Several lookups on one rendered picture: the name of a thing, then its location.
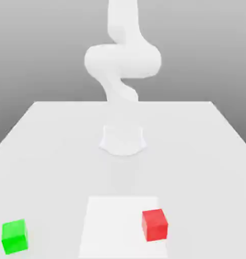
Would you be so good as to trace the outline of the small red cube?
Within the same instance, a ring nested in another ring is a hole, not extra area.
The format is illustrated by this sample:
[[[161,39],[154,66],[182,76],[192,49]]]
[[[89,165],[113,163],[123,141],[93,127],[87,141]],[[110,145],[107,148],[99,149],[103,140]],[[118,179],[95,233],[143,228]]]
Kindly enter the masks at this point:
[[[161,208],[142,211],[142,230],[147,242],[167,239],[168,225]]]

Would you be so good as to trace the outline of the small green cube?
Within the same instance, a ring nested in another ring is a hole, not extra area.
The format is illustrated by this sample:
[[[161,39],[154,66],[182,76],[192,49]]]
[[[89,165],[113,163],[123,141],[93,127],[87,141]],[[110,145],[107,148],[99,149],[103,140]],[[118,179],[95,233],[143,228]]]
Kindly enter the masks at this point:
[[[28,231],[25,219],[3,223],[2,245],[5,254],[28,249]]]

